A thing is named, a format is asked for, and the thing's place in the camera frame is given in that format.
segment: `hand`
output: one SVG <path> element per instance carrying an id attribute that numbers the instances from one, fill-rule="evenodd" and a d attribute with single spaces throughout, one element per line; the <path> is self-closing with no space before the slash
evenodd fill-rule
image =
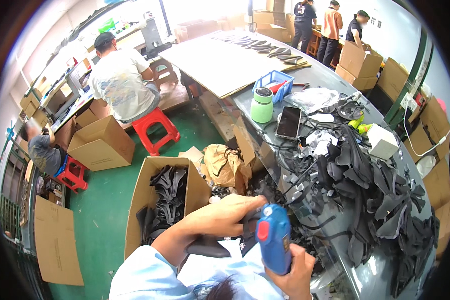
<path id="1" fill-rule="evenodd" d="M 231 194 L 217 203 L 209 204 L 190 213 L 180 222 L 187 228 L 189 234 L 235 237 L 243 234 L 243 224 L 238 224 L 238 222 L 248 212 L 262 207 L 266 203 L 267 199 L 264 196 L 246 197 Z"/>
<path id="2" fill-rule="evenodd" d="M 312 278 L 315 257 L 308 254 L 304 248 L 290 244 L 292 266 L 290 273 L 280 276 L 265 267 L 265 273 L 272 279 L 290 300 L 311 299 L 310 279 Z"/>

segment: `phone screen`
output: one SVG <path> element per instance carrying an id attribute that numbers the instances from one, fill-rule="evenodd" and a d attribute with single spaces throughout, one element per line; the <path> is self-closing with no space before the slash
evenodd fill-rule
<path id="1" fill-rule="evenodd" d="M 296 138 L 300 126 L 300 108 L 284 106 L 280 123 L 278 123 L 277 135 Z"/>

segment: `black cap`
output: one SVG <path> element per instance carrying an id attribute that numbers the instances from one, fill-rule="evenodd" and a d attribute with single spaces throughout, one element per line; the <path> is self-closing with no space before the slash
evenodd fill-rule
<path id="1" fill-rule="evenodd" d="M 110 31 L 100 33 L 95 39 L 95 44 L 93 46 L 95 49 L 100 48 L 101 45 L 107 45 L 113 39 L 115 39 L 115 36 Z"/>

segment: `gray table surface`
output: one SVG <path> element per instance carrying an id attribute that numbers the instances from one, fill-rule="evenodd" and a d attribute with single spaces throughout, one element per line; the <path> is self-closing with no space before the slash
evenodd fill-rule
<path id="1" fill-rule="evenodd" d="M 276 42 L 276 44 L 282 44 L 281 47 L 289 47 L 286 44 Z M 357 90 L 352 87 L 348 82 L 343 80 L 340 76 L 338 76 L 333 70 L 325 67 L 323 64 L 319 63 L 315 59 L 310 56 L 304 55 L 302 52 L 292 49 L 292 54 L 305 56 L 305 58 L 312 64 L 310 68 L 304 69 L 296 69 L 290 72 L 287 72 L 289 75 L 294 76 L 295 83 L 310 83 L 311 87 L 326 87 L 329 89 L 337 90 L 338 92 L 345 93 L 347 95 L 351 95 Z M 263 129 L 265 124 L 256 123 L 252 120 L 250 116 L 250 108 L 252 104 L 252 88 L 253 85 L 246 87 L 244 90 L 237 92 L 231 95 L 228 99 L 231 100 L 233 106 L 240 109 L 242 117 L 246 117 L 246 119 L 252 124 L 255 130 Z M 229 112 L 233 111 L 234 107 L 227 106 L 223 101 L 220 101 L 222 106 L 228 109 Z M 360 102 L 366 104 L 367 99 L 362 97 Z M 283 105 L 289 105 L 286 102 L 279 102 L 274 105 L 273 118 L 276 120 L 277 115 L 282 111 Z M 370 103 L 366 104 L 366 108 L 369 109 L 369 112 L 365 112 L 365 118 L 363 123 L 377 123 L 382 126 L 386 126 L 387 124 L 384 121 L 381 113 Z M 266 129 L 266 135 L 264 139 L 268 140 L 274 144 L 281 144 L 283 139 L 279 139 L 275 136 L 273 132 L 274 126 L 269 126 Z M 302 129 L 301 134 L 305 135 L 309 129 Z M 248 130 L 248 132 L 253 136 L 253 130 Z M 402 147 L 402 156 L 403 160 L 401 160 L 399 153 L 395 153 L 393 158 L 395 159 L 398 167 L 398 172 L 400 175 L 403 175 L 405 172 L 405 167 L 408 165 L 410 169 L 410 177 L 415 180 L 416 184 L 420 184 L 424 187 L 423 180 L 420 177 L 420 174 L 414 164 L 414 161 L 407 149 L 401 143 Z M 282 173 L 288 174 L 288 171 L 285 171 L 279 165 L 277 165 L 274 155 L 267 155 L 264 151 L 264 145 L 255 145 L 254 146 L 258 157 L 261 159 L 265 168 L 269 171 L 269 173 L 274 178 L 275 182 L 279 185 L 283 185 L 285 188 L 288 188 L 289 185 L 284 184 L 280 179 Z M 276 151 L 275 147 L 270 147 L 272 151 Z M 291 192 L 289 192 L 286 197 L 290 199 Z M 423 208 L 421 213 L 418 213 L 417 208 L 413 205 L 412 216 L 417 216 L 420 219 L 428 219 L 432 215 L 430 202 L 428 200 L 428 196 L 426 195 L 424 198 L 426 200 L 426 205 Z M 322 229 L 319 230 L 320 234 L 323 235 L 333 235 L 341 231 L 348 230 L 348 226 L 353 218 L 353 204 L 346 203 L 344 206 L 344 210 L 339 212 L 337 210 L 336 205 L 331 205 L 328 203 L 325 205 L 323 213 L 316 219 L 310 220 L 308 218 L 303 219 L 303 223 L 306 225 L 317 225 L 324 222 L 324 220 L 329 217 L 335 215 L 336 219 L 325 225 Z M 347 254 L 348 247 L 348 237 L 340 236 L 334 238 L 330 242 L 330 247 L 332 251 L 332 255 L 337 259 L 335 264 L 339 264 L 338 269 L 336 269 L 336 265 L 332 267 L 327 267 L 327 276 L 334 278 L 341 270 L 343 270 L 346 274 L 346 278 L 348 281 L 348 287 L 350 294 L 346 294 L 345 298 L 356 298 L 356 299 L 392 299 L 391 296 L 391 283 L 393 276 L 393 265 L 392 259 L 386 255 L 384 255 L 383 251 L 378 247 L 378 249 L 373 250 L 373 254 L 369 261 L 363 265 L 361 264 L 359 267 L 354 268 L 351 264 L 351 261 L 348 259 Z M 420 294 L 420 288 L 423 285 L 423 281 L 432 267 L 434 262 L 436 249 L 433 248 L 428 261 L 426 263 L 425 271 L 423 272 L 422 278 L 412 281 L 408 284 L 404 291 L 402 291 L 401 295 L 398 299 L 414 299 Z"/>

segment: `red plastic stool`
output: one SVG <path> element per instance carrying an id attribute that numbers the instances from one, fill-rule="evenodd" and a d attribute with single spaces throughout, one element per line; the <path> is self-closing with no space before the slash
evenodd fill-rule
<path id="1" fill-rule="evenodd" d="M 167 131 L 167 135 L 162 137 L 162 139 L 155 144 L 152 144 L 147 135 L 147 129 L 154 125 L 155 123 L 161 123 L 163 127 L 165 127 Z M 141 117 L 140 119 L 133 121 L 132 126 L 138 134 L 141 143 L 147 149 L 151 156 L 157 157 L 160 156 L 158 153 L 158 149 L 165 145 L 168 141 L 174 140 L 175 143 L 180 140 L 180 133 L 170 121 L 170 119 L 162 112 L 158 107 L 152 110 L 145 117 Z"/>
<path id="2" fill-rule="evenodd" d="M 77 189 L 88 189 L 88 183 L 84 180 L 85 170 L 87 167 L 82 165 L 78 160 L 67 156 L 65 162 L 65 169 L 60 172 L 55 178 L 60 180 L 69 189 L 78 194 Z"/>

